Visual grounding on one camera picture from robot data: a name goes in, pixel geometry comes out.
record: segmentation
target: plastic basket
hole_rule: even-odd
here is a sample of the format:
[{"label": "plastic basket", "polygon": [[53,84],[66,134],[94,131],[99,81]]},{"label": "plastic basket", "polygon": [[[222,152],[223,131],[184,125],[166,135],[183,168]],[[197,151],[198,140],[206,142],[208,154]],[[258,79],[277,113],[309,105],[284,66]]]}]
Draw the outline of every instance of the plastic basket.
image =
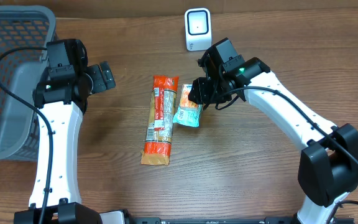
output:
[{"label": "plastic basket", "polygon": [[[0,55],[15,47],[45,46],[55,37],[56,19],[43,6],[0,6]],[[0,80],[34,104],[32,91],[47,66],[47,54],[23,50],[0,62]],[[39,127],[34,112],[0,89],[0,159],[36,161]]]}]

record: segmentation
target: orange snack wrapper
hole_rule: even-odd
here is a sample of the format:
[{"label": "orange snack wrapper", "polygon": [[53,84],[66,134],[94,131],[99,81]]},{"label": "orange snack wrapper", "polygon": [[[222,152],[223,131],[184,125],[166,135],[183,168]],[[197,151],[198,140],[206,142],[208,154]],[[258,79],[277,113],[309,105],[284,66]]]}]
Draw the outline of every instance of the orange snack wrapper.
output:
[{"label": "orange snack wrapper", "polygon": [[179,77],[154,76],[149,121],[141,164],[169,165]]}]

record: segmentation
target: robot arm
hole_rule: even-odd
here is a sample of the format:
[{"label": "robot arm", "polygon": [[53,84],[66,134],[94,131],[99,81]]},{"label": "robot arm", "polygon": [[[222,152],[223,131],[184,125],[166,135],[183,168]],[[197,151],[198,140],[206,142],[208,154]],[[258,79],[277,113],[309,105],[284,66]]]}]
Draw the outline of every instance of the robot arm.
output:
[{"label": "robot arm", "polygon": [[[335,124],[322,118],[303,104],[280,83],[273,72],[264,72],[254,77],[249,86],[262,86],[279,90],[294,101],[310,118],[313,118],[313,121],[318,123],[321,129],[328,134],[332,133],[331,127]],[[261,90],[244,90],[244,95],[249,104],[265,113],[291,139],[300,152],[308,147],[310,139],[319,141],[324,138],[292,105],[283,98],[274,95],[274,93]],[[345,192],[338,196],[334,203],[328,207],[319,206],[306,196],[301,209],[297,213],[298,221],[302,224],[326,223],[334,204],[344,200],[348,194]]]},{"label": "robot arm", "polygon": [[[329,140],[334,139],[358,160],[356,129],[350,124],[339,128],[313,112],[279,82],[266,64],[257,58],[245,61],[227,38],[209,48],[198,60],[198,65],[205,71],[206,78],[193,82],[189,100],[197,104],[217,103],[218,108],[219,103],[231,100],[226,93],[235,93],[237,96],[233,101],[240,98],[265,113],[301,154],[298,181],[306,198],[296,214],[296,222],[312,224],[330,221],[328,218],[335,204],[358,186],[358,166],[337,151],[335,144]],[[305,116],[321,130],[315,129]],[[330,156],[326,152],[328,149],[334,151]]]},{"label": "robot arm", "polygon": [[[33,93],[34,105],[51,125],[53,159],[44,223],[54,214],[64,223],[102,223],[98,212],[81,205],[77,183],[78,133],[86,112],[87,98],[116,86],[107,62],[88,66],[80,40],[47,43],[48,67]],[[49,133],[39,117],[40,147],[37,175],[29,209],[16,212],[14,223],[38,223],[47,181]]]}]

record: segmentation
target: small white box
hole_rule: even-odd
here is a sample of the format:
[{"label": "small white box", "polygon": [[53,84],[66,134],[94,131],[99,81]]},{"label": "small white box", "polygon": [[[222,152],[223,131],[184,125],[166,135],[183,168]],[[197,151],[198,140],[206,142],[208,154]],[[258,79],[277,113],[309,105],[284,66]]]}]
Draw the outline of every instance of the small white box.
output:
[{"label": "small white box", "polygon": [[206,8],[189,9],[185,13],[186,47],[189,51],[212,46],[211,13]]}]

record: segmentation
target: wood grain surface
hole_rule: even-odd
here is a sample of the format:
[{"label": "wood grain surface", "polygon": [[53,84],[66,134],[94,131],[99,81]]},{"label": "wood grain surface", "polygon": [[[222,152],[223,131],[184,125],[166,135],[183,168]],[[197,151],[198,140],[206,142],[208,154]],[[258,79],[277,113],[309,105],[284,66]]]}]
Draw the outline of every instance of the wood grain surface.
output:
[{"label": "wood grain surface", "polygon": [[[212,16],[213,41],[231,39],[244,58],[259,57],[301,101],[337,125],[358,129],[358,8]],[[77,38],[89,63],[107,60],[117,87],[89,97],[78,140],[83,204],[135,216],[261,218],[293,215],[304,194],[299,153],[271,120],[236,102],[174,126],[171,163],[140,165],[153,75],[204,76],[187,52],[183,16],[58,21],[59,38]],[[0,223],[27,209],[36,164],[0,161]],[[350,199],[358,200],[358,188]],[[358,206],[337,214],[354,217]]]},{"label": "wood grain surface", "polygon": [[358,0],[0,0],[1,5],[46,6],[57,17],[118,18],[179,16],[206,7],[211,13],[358,7]]}]

